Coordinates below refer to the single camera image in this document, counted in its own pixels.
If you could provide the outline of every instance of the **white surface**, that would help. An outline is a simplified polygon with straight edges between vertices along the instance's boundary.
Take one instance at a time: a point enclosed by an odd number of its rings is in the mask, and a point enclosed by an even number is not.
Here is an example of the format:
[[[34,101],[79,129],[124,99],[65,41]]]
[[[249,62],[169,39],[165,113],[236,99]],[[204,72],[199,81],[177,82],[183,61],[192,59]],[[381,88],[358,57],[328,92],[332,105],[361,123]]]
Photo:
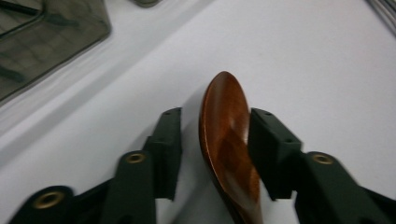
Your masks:
[[[199,151],[205,87],[233,73],[249,105],[275,113],[304,151],[337,157],[363,186],[395,198],[396,39],[364,1],[106,1],[110,38],[0,108],[0,223],[32,193],[80,194],[139,150],[160,113],[183,107],[183,162],[158,223],[232,223]],[[292,202],[265,222],[297,223]]]

